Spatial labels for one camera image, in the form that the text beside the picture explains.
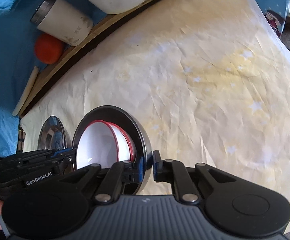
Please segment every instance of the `stainless steel plate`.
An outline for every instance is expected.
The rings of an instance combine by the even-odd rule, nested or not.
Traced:
[[[62,122],[56,116],[50,116],[41,128],[38,138],[38,150],[67,148],[66,132]]]

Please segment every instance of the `wooden tray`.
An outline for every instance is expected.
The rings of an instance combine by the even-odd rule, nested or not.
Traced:
[[[95,48],[104,38],[131,18],[160,0],[146,0],[139,6],[120,14],[107,15],[96,24],[87,38],[78,46],[68,48],[60,60],[48,65],[38,76],[19,116],[24,116],[78,60]]]

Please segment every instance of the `orange ball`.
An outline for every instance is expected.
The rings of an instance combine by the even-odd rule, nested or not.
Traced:
[[[59,39],[42,33],[35,42],[35,55],[43,63],[56,63],[64,51],[65,44]]]

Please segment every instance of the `stainless steel bowl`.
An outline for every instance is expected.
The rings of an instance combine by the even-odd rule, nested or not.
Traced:
[[[107,122],[112,122],[120,126],[122,129],[129,134],[133,140],[136,147],[136,158],[137,156],[142,156],[143,158],[143,182],[140,184],[127,184],[125,186],[125,194],[136,194],[139,190],[143,189],[146,185],[149,176],[150,169],[152,167],[152,147],[147,133],[141,124],[126,111],[122,110],[116,106],[100,106],[91,110],[88,114],[79,123],[73,140],[72,148],[76,149],[79,143],[79,140],[88,127],[88,125],[95,120],[104,120]]]
[[[50,116],[41,128],[37,150],[67,148],[66,132],[62,122],[56,116]]]

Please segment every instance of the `metal rivet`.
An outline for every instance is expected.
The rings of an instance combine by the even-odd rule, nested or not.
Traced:
[[[95,196],[95,200],[99,201],[99,202],[107,202],[110,201],[111,196],[108,194],[98,194]]]
[[[184,194],[182,196],[182,199],[186,202],[195,202],[196,200],[198,200],[198,196],[195,194],[188,193],[188,194]]]

